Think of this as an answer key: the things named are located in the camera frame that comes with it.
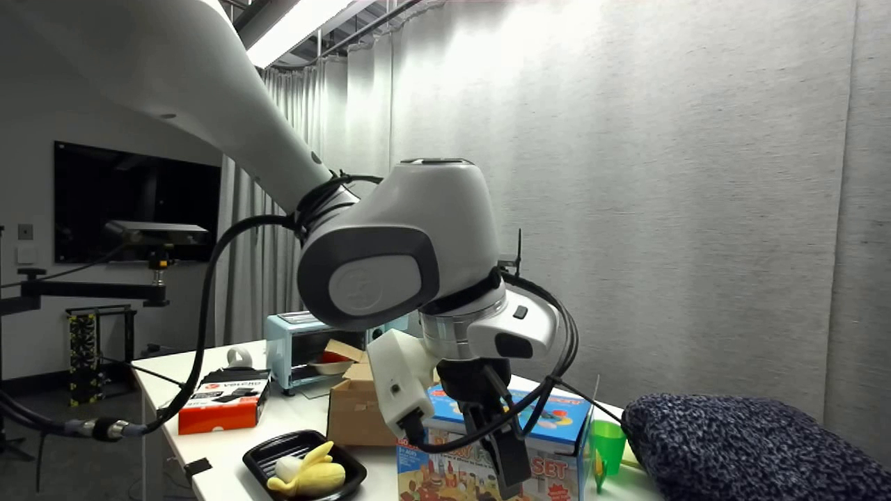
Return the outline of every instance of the gray curtain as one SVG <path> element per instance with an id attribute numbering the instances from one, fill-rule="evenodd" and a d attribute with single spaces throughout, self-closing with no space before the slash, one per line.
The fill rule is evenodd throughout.
<path id="1" fill-rule="evenodd" d="M 265 75 L 267 91 L 293 125 L 311 146 L 314 112 L 311 75 Z M 253 215 L 285 215 L 253 179 L 223 160 L 221 233 Z M 256 229 L 232 242 L 215 275 L 215 342 L 232 346 L 265 336 L 265 318 L 300 306 L 294 290 L 297 239 L 285 229 Z"/>
<path id="2" fill-rule="evenodd" d="M 300 75 L 332 167 L 464 157 L 567 381 L 783 398 L 891 466 L 881 0 L 448 0 Z M 516 364 L 540 375 L 548 359 Z"/>

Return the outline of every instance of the television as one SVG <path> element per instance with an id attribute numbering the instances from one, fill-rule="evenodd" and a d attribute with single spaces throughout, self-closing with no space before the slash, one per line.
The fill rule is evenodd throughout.
<path id="1" fill-rule="evenodd" d="M 161 157 L 54 142 L 55 263 L 109 260 L 119 238 L 112 220 L 186 224 L 207 239 L 171 250 L 178 263 L 207 263 L 217 239 L 221 167 Z M 112 260 L 148 260 L 150 249 L 123 249 Z"/>

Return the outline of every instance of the table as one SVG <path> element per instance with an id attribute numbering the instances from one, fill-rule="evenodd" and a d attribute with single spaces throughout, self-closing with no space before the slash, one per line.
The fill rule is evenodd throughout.
<path id="1" fill-rule="evenodd" d="M 265 368 L 265 341 L 239 342 L 250 353 L 253 368 Z M 203 374 L 225 368 L 228 348 L 210 348 L 203 353 Z M 172 353 L 155 359 L 136 359 L 134 368 L 165 374 L 185 381 L 191 368 L 191 353 Z M 141 421 L 165 407 L 178 388 L 155 375 L 139 374 L 141 388 Z M 243 466 L 243 455 L 269 438 L 317 428 L 327 432 L 329 421 L 329 396 L 278 396 L 269 389 L 269 398 L 261 407 L 256 428 L 211 432 L 211 434 L 178 434 L 175 421 L 166 421 L 161 434 L 141 438 L 141 499 L 161 499 L 161 455 L 158 439 L 166 439 L 180 466 L 210 459 L 211 469 L 191 476 L 191 491 L 203 501 L 265 501 L 267 494 Z M 349 449 L 365 469 L 368 478 L 357 499 L 398 499 L 396 466 L 391 449 Z M 608 481 L 599 499 L 661 499 L 643 470 L 623 469 L 615 478 Z"/>

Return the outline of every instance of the green object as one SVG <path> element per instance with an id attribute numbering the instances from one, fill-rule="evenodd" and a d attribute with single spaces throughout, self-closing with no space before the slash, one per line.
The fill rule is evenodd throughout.
<path id="1" fill-rule="evenodd" d="M 592 470 L 592 476 L 615 476 L 619 469 L 620 469 L 620 455 L 623 455 L 623 432 L 619 423 L 613 421 L 592 421 L 590 423 L 590 432 L 587 432 L 587 449 L 590 449 L 590 457 L 602 459 L 602 474 Z"/>

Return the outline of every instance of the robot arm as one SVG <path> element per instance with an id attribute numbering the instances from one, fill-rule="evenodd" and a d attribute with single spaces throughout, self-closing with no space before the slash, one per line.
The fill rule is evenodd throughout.
<path id="1" fill-rule="evenodd" d="M 294 213 L 332 181 L 269 103 L 215 0 L 2 7 L 100 94 L 237 160 L 282 210 Z M 546 353 L 559 318 L 496 272 L 496 226 L 480 167 L 403 162 L 361 203 L 332 189 L 311 213 L 327 215 L 308 229 L 297 265 L 311 316 L 339 328 L 371 328 L 420 311 L 417 336 L 384 334 L 368 348 L 391 428 L 423 444 L 417 427 L 430 419 L 434 364 L 467 428 L 489 428 L 505 414 L 505 359 Z M 516 421 L 485 449 L 505 487 L 528 476 Z"/>

